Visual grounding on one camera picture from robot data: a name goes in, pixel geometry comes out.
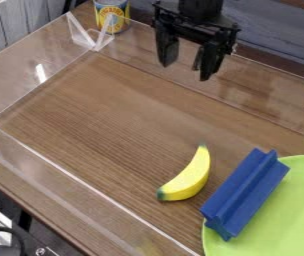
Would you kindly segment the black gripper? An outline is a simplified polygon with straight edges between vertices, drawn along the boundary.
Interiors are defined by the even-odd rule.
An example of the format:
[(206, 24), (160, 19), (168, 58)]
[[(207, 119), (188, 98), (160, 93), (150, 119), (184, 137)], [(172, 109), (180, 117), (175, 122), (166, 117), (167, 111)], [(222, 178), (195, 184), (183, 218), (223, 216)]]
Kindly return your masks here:
[(179, 57), (179, 38), (203, 44), (199, 47), (192, 70), (207, 81), (218, 72), (224, 57), (222, 46), (232, 49), (240, 27), (223, 15), (224, 0), (156, 0), (155, 16), (159, 62), (168, 67)]

